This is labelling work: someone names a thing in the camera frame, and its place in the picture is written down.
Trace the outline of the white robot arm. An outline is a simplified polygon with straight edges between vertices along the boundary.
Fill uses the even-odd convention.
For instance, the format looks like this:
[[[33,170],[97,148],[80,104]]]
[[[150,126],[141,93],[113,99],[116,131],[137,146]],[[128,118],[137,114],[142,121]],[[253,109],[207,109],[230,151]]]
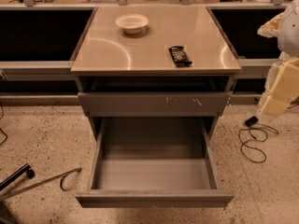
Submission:
[[[260,118],[276,118],[299,97],[299,0],[262,25],[257,34],[276,37],[281,51],[268,71],[258,108]]]

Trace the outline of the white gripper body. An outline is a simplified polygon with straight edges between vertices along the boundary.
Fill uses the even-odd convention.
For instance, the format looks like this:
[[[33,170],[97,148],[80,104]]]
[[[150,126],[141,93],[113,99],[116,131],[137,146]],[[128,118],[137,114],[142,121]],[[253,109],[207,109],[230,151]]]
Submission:
[[[270,90],[274,85],[275,80],[278,76],[278,70],[280,66],[286,62],[295,61],[295,60],[297,60],[297,57],[295,56],[291,56],[284,51],[280,53],[278,59],[271,65],[268,71],[267,78],[264,84],[264,92],[260,98],[259,106],[263,106],[266,101],[266,98],[270,95]]]

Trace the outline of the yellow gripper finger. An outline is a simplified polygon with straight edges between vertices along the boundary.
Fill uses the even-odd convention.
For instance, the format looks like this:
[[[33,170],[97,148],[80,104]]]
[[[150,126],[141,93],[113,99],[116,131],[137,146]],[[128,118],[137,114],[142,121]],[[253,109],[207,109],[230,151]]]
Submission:
[[[257,34],[263,37],[271,38],[278,36],[278,27],[283,13],[279,13],[270,21],[263,24],[257,31]]]
[[[281,115],[299,97],[299,59],[280,66],[278,76],[266,98],[261,113],[269,117]]]

